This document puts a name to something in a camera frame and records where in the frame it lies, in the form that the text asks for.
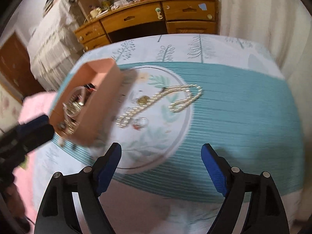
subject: open storage box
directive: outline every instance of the open storage box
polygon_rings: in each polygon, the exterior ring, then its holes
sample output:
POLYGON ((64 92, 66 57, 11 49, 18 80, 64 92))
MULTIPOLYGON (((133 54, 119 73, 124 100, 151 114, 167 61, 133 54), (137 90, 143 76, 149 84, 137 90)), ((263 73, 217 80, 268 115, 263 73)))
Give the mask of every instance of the open storage box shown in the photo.
POLYGON ((123 81, 123 74, 114 59, 100 59, 83 64, 63 91, 50 116, 50 124, 63 139, 74 144, 88 146, 97 138, 105 114, 123 81), (96 91, 92 92, 85 106, 80 111, 76 130, 72 135, 65 134, 58 124, 64 122, 63 103, 68 101, 69 94, 78 86, 92 83, 96 91))

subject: blue sticker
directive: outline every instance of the blue sticker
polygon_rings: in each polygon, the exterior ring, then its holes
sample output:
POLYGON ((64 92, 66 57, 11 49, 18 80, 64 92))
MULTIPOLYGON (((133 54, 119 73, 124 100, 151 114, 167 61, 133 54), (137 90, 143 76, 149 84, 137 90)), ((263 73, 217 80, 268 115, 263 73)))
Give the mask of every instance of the blue sticker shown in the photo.
POLYGON ((202 11, 206 11, 207 10, 206 3, 198 4, 198 7, 200 7, 202 9, 202 11))

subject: white curtain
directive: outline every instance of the white curtain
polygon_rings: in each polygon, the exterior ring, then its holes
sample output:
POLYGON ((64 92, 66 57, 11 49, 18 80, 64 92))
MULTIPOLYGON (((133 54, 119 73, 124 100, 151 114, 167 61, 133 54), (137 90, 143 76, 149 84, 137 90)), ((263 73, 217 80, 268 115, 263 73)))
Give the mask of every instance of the white curtain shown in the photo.
POLYGON ((302 121, 307 162, 302 202, 296 218, 307 220, 312 213, 311 15, 300 0, 219 1, 220 35, 266 46, 291 88, 302 121))

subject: cable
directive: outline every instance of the cable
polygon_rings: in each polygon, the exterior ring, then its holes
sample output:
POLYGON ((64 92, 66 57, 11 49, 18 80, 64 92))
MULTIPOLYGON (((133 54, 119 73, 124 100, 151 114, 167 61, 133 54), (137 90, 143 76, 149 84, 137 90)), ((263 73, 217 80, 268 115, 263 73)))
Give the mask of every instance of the cable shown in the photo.
POLYGON ((26 219, 29 221, 29 222, 31 222, 34 226, 35 226, 35 223, 32 221, 32 220, 30 220, 27 216, 25 216, 26 217, 26 219))

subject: drawer handle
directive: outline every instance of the drawer handle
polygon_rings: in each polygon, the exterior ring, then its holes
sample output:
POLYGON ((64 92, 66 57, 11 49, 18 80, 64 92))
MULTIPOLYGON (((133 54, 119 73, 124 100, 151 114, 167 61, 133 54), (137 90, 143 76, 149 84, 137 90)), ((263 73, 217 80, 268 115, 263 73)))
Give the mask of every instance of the drawer handle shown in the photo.
POLYGON ((86 32, 85 35, 88 36, 90 33, 93 33, 93 32, 92 31, 91 32, 86 32))
POLYGON ((193 8, 187 8, 187 9, 183 9, 183 12, 196 12, 197 9, 193 9, 193 8))
POLYGON ((124 21, 129 21, 135 19, 135 16, 129 16, 124 19, 124 21))
POLYGON ((158 19, 163 19, 163 16, 160 15, 161 9, 160 8, 156 8, 155 11, 157 12, 158 19))

